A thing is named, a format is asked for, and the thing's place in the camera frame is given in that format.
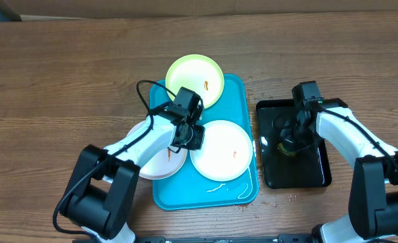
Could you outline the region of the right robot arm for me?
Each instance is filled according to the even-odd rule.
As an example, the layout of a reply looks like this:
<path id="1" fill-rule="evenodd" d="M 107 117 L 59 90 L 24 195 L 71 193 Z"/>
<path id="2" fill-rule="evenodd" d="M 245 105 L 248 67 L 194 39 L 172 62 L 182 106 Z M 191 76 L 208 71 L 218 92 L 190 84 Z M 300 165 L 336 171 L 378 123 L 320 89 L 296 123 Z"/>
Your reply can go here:
<path id="1" fill-rule="evenodd" d="M 308 242 L 389 242 L 398 236 L 398 149 L 362 125 L 341 99 L 324 99 L 314 81 L 292 89 L 296 114 L 278 149 L 298 155 L 326 140 L 353 168 L 348 214 L 317 225 Z"/>

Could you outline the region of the green yellow sponge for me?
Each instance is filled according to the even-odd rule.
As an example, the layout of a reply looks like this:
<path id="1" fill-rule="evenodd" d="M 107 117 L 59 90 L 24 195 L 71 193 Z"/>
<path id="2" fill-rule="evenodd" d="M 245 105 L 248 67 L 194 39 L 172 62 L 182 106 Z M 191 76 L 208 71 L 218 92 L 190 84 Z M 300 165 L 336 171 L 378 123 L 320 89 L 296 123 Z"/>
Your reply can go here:
<path id="1" fill-rule="evenodd" d="M 291 142 L 279 142 L 277 148 L 281 153 L 287 156 L 294 157 L 297 153 L 295 145 Z"/>

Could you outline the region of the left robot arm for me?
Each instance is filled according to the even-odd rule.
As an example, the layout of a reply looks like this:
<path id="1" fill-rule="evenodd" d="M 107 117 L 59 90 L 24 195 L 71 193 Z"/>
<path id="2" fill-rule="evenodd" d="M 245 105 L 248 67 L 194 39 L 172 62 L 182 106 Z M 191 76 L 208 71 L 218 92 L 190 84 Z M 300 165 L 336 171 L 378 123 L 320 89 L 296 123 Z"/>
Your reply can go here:
<path id="1" fill-rule="evenodd" d="M 148 109 L 142 126 L 123 140 L 106 148 L 86 146 L 53 212 L 54 228 L 86 235 L 87 242 L 133 242 L 121 231 L 127 227 L 141 168 L 160 151 L 199 150 L 205 131 L 197 123 L 202 111 L 201 97 L 182 87 L 173 101 Z"/>

